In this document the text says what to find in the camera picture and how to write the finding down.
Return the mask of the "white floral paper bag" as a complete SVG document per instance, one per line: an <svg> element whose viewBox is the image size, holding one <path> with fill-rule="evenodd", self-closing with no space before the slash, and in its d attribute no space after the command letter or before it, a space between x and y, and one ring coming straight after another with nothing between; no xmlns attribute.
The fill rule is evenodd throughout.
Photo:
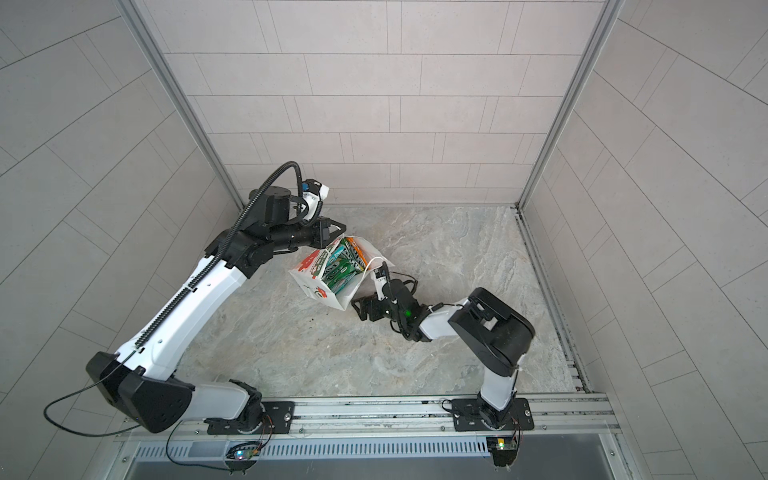
<svg viewBox="0 0 768 480"><path fill-rule="evenodd" d="M313 251L289 271L303 293L327 307L344 311L366 277L387 258L368 240L343 235Z"/></svg>

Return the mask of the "orange Fox's candy bag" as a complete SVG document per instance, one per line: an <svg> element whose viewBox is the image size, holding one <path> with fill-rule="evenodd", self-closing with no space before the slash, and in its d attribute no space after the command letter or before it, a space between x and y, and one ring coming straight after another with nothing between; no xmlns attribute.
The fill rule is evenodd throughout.
<svg viewBox="0 0 768 480"><path fill-rule="evenodd" d="M365 268L368 263L366 254L355 241L355 239L352 237L345 237L343 239L343 243L345 245L346 251L348 252L349 258Z"/></svg>

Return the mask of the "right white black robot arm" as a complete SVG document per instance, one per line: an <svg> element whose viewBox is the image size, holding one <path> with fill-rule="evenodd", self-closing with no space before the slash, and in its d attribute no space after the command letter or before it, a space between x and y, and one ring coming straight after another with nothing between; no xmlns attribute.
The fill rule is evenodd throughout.
<svg viewBox="0 0 768 480"><path fill-rule="evenodd" d="M517 397L520 363L535 338L533 325L488 290L478 287L454 303L422 305L412 280L385 280L375 294L355 299L362 321L387 319L404 339L431 342L460 338L484 366L477 397L453 399L449 412L458 431L523 432L534 428L528 401Z"/></svg>

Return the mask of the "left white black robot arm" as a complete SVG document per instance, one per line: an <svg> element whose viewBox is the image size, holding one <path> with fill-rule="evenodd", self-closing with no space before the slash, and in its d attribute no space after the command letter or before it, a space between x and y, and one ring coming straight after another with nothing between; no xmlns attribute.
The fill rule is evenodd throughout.
<svg viewBox="0 0 768 480"><path fill-rule="evenodd" d="M237 380L193 385L174 373L187 347L223 302L274 256L320 249L345 232L321 216L329 189L308 179L298 195L254 190L238 222L205 250L191 277L163 309L116 352L99 352L86 371L105 400L151 433L202 420L211 434L252 433L265 420L262 395Z"/></svg>

